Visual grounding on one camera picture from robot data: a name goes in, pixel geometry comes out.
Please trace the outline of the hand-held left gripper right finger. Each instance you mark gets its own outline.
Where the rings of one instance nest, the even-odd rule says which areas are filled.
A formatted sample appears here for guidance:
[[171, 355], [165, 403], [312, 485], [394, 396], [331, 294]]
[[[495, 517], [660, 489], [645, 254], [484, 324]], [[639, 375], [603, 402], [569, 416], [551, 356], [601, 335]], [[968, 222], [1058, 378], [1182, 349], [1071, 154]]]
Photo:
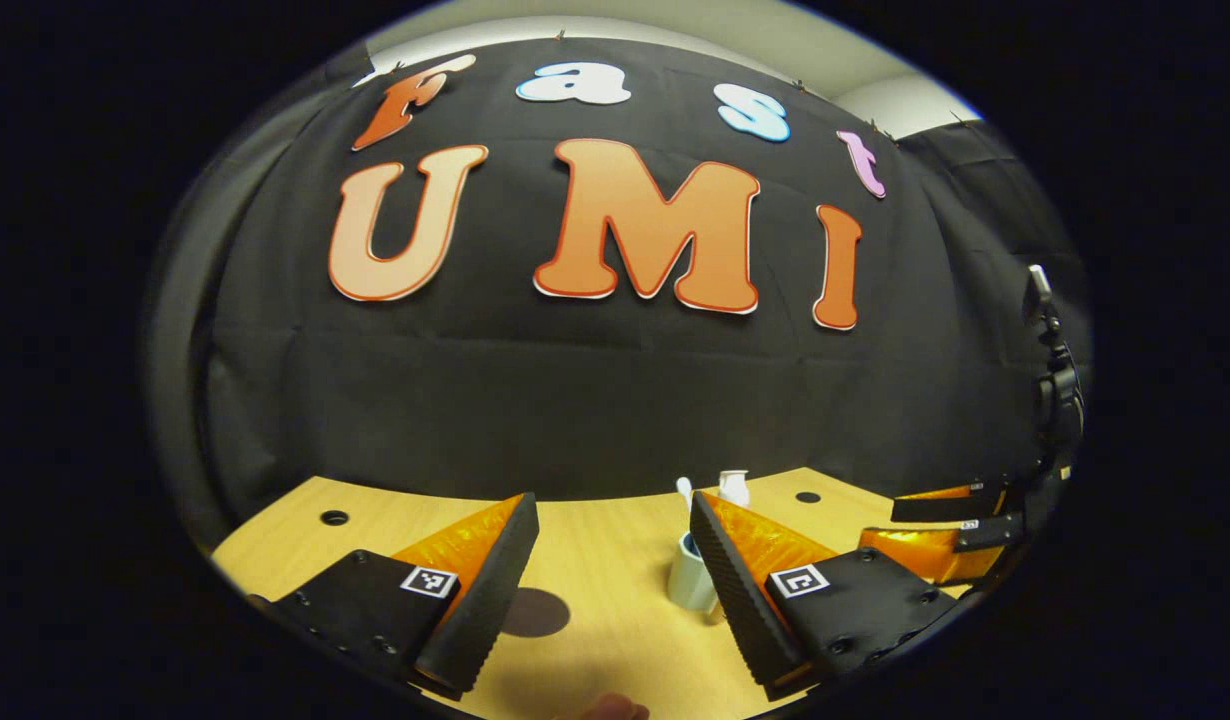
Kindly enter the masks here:
[[694, 492], [691, 537], [769, 700], [875, 673], [957, 606], [875, 546], [831, 551], [716, 495]]

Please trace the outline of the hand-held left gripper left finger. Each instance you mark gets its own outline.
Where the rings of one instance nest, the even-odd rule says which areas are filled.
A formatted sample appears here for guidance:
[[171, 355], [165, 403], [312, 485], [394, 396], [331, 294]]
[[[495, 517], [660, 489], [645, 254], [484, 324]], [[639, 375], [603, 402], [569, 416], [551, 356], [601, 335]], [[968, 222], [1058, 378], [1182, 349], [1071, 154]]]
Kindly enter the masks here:
[[373, 678], [459, 700], [499, 638], [538, 534], [536, 497], [517, 495], [391, 555], [347, 551], [263, 612]]

